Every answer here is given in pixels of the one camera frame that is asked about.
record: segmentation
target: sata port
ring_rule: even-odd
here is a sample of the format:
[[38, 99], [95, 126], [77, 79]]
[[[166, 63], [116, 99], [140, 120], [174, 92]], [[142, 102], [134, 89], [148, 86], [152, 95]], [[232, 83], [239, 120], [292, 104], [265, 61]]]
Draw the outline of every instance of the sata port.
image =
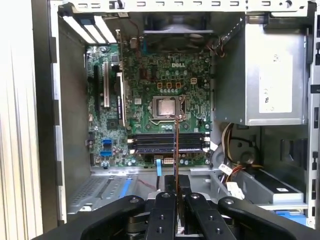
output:
[[101, 157], [110, 157], [110, 156], [112, 156], [112, 151], [101, 151], [100, 156]]
[[163, 160], [164, 164], [174, 164], [174, 159], [172, 157], [165, 157]]
[[102, 144], [103, 144], [103, 145], [104, 145], [104, 144], [112, 144], [112, 139], [109, 139], [109, 138], [104, 139], [104, 140], [102, 140]]

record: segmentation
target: ventilation grille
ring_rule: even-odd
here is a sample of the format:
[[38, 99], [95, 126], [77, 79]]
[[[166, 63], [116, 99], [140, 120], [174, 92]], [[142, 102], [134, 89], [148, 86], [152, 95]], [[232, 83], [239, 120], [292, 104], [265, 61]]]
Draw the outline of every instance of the ventilation grille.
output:
[[79, 200], [92, 196], [105, 179], [105, 177], [91, 177], [80, 191], [74, 195], [72, 204], [77, 204]]

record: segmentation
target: metal bracket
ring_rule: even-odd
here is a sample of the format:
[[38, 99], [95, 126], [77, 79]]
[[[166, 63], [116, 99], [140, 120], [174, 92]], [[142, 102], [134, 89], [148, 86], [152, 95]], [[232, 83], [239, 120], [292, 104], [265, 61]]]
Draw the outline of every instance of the metal bracket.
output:
[[121, 0], [117, 3], [101, 0], [64, 0], [79, 13], [129, 12], [272, 12], [276, 17], [305, 17], [308, 0]]

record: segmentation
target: black ram slot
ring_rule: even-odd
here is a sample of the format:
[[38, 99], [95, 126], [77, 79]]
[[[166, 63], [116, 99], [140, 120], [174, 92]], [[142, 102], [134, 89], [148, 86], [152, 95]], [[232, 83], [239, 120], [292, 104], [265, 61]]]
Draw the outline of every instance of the black ram slot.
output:
[[[202, 152], [204, 133], [180, 133], [179, 151], [181, 153]], [[136, 134], [133, 136], [132, 148], [137, 153], [172, 153], [174, 151], [174, 135], [165, 134]]]

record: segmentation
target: blue cable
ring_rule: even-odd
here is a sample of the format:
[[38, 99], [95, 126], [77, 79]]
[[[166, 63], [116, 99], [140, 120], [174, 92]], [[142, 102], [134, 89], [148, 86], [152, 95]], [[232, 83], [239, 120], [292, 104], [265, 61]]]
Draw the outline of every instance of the blue cable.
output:
[[156, 159], [155, 160], [156, 164], [156, 174], [158, 177], [162, 176], [162, 171], [161, 171], [161, 159]]

